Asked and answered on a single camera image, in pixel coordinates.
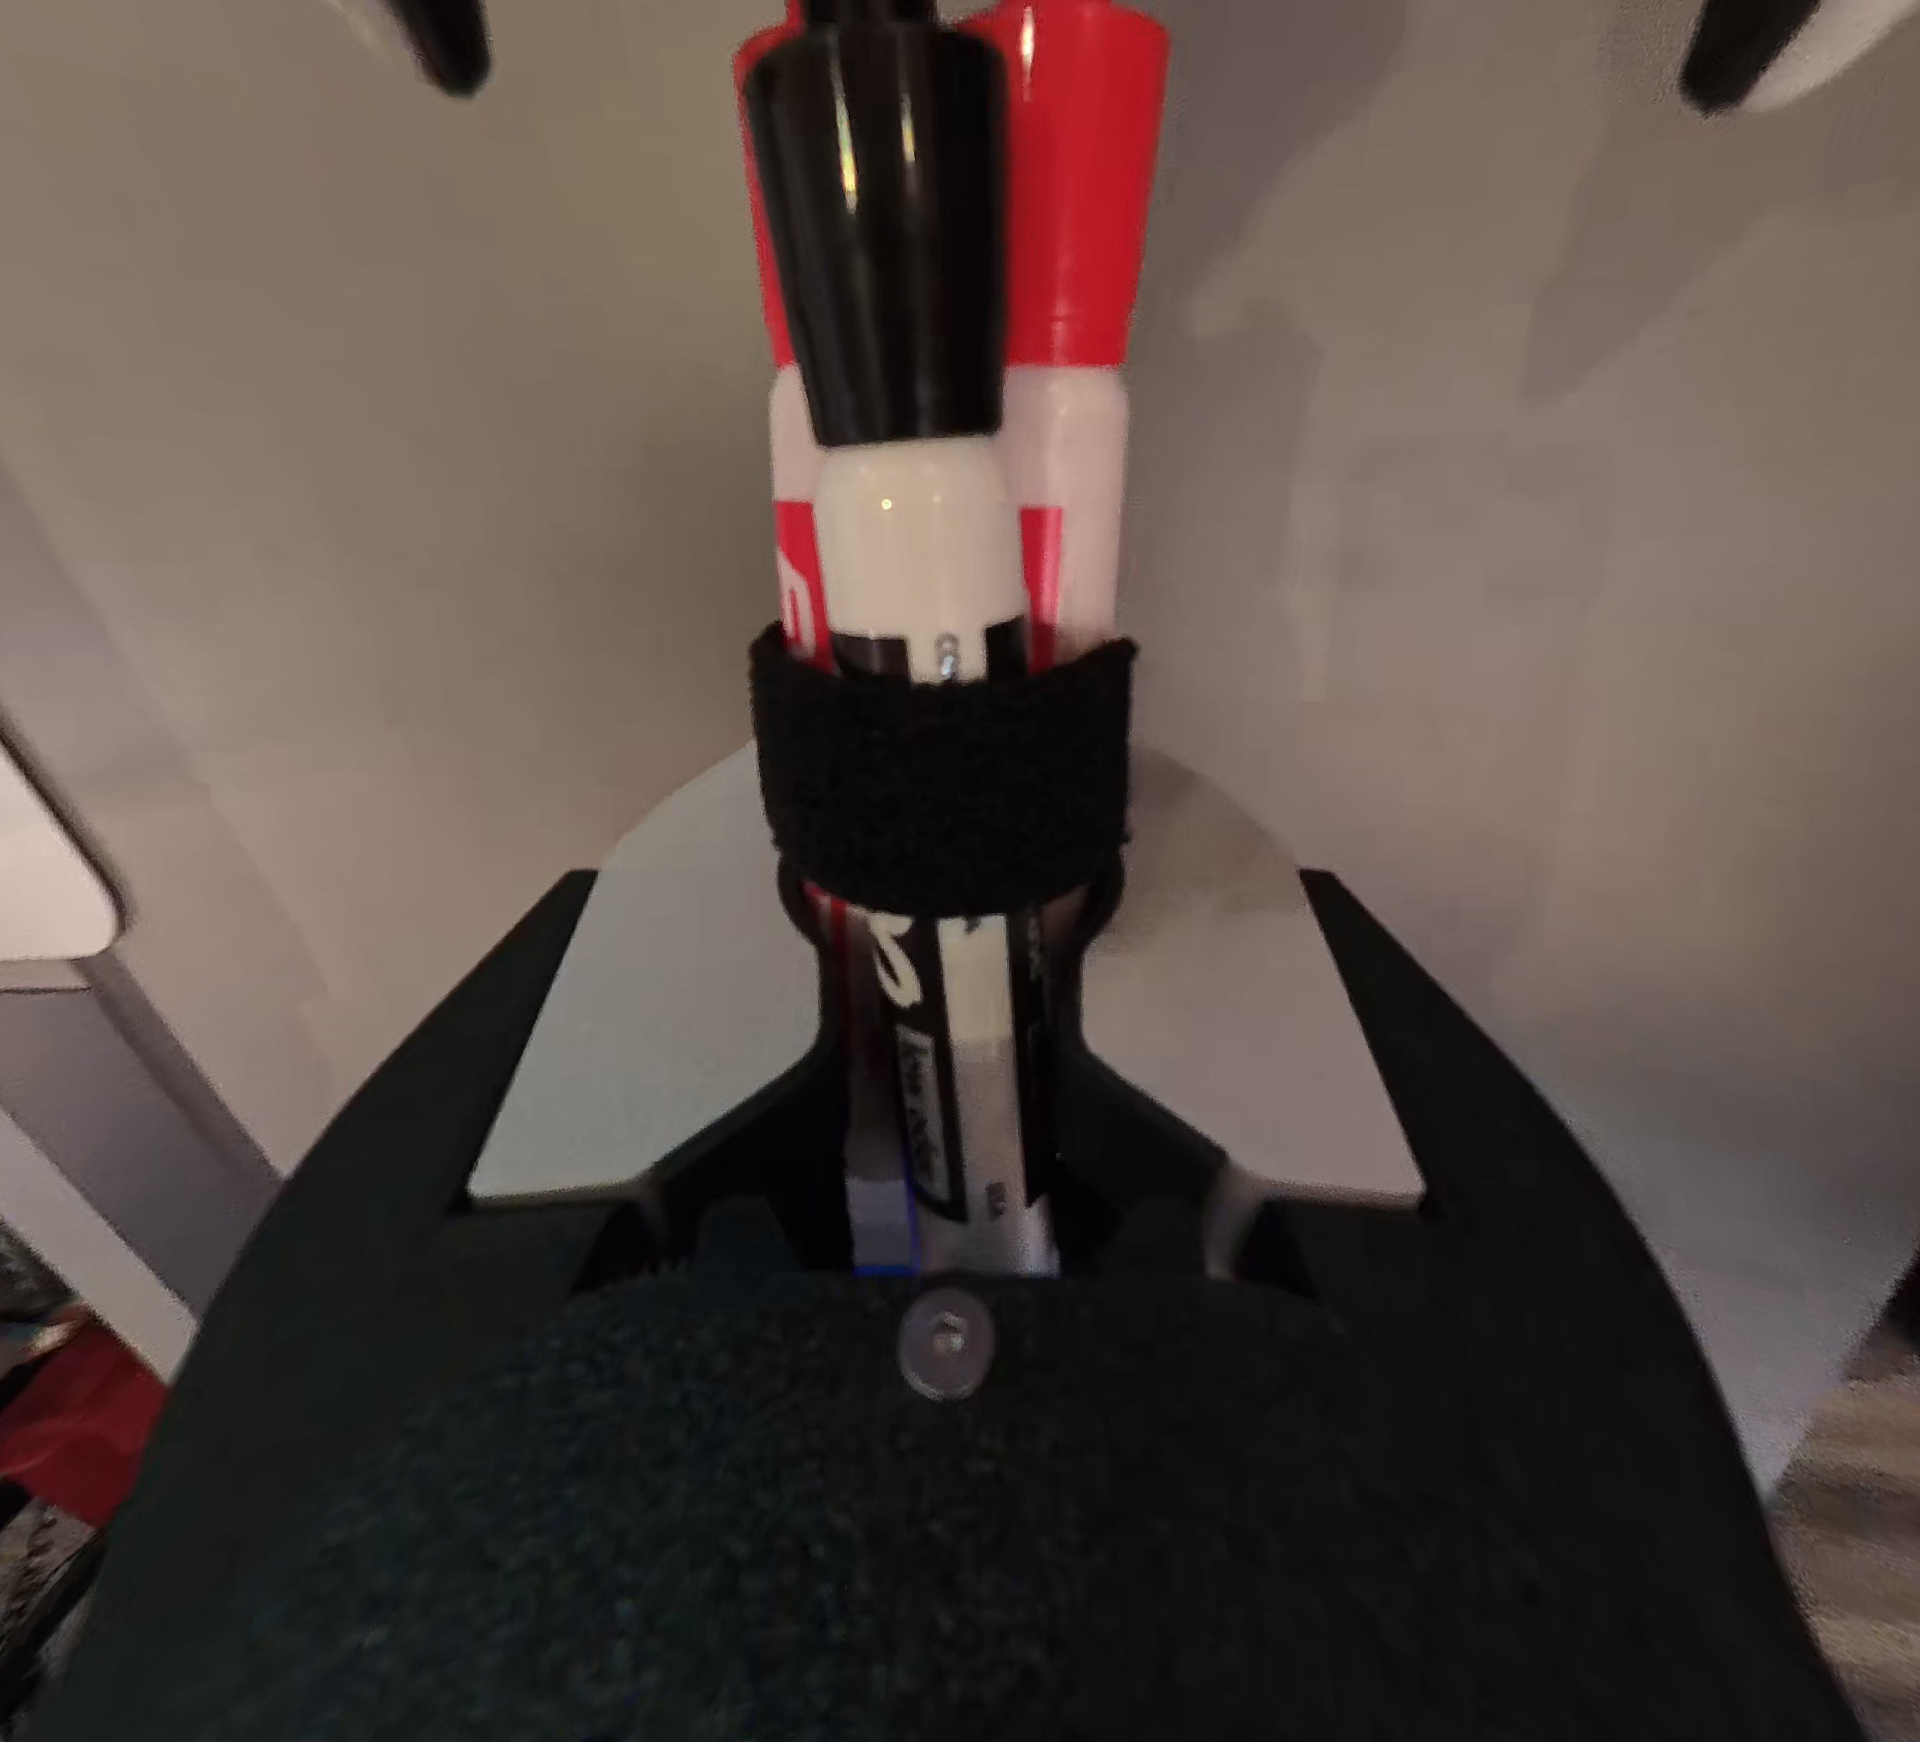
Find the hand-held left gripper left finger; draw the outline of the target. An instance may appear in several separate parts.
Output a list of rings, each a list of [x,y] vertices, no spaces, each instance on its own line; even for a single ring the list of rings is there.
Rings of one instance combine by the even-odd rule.
[[[468,1176],[483,1209],[625,1192],[814,1050],[820,927],[753,744],[607,855]]]

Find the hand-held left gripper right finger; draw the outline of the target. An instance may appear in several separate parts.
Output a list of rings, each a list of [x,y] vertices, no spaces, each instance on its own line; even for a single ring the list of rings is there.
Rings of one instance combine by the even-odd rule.
[[[1052,1129],[1113,1206],[1222,1173],[1412,1212],[1428,1183],[1287,843],[1138,744],[1127,843],[1050,916]]]

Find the red dry-erase marker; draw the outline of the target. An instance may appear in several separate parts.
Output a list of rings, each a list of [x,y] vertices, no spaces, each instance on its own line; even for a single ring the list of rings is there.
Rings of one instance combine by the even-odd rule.
[[[771,500],[778,542],[778,596],[785,650],[820,670],[834,670],[834,641],[824,603],[824,575],[820,558],[820,531],[814,500],[824,468],[824,449],[817,441],[806,411],[803,377],[793,347],[785,305],[780,291],[780,267],[765,216],[759,182],[759,155],[746,114],[746,78],[753,66],[784,39],[803,26],[803,0],[785,0],[784,21],[746,36],[733,53],[733,86],[737,114],[737,140],[744,158],[744,182],[751,200],[751,225],[755,243],[759,308],[775,359],[771,387]]]
[[[1120,0],[993,0],[966,26],[1009,80],[999,441],[1019,507],[1025,659],[1048,670],[1116,636],[1126,363],[1170,33]]]

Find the black dry-erase marker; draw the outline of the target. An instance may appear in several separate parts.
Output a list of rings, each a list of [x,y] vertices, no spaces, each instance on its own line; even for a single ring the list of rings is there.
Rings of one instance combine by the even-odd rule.
[[[746,78],[824,468],[822,880],[866,922],[920,1266],[1052,1275],[1038,916],[988,880],[993,687],[1025,675],[999,452],[1004,71],[936,0],[803,0]]]

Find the white furniture panel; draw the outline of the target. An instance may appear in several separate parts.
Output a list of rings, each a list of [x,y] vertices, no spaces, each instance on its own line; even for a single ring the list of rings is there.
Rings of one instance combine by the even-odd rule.
[[[54,970],[112,951],[121,892],[4,726],[4,967]]]

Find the red object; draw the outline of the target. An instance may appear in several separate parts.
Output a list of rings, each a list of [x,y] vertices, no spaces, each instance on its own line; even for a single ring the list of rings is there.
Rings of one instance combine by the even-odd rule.
[[[27,1501],[89,1531],[133,1495],[167,1383],[112,1329],[88,1321],[4,1395],[4,1524]]]

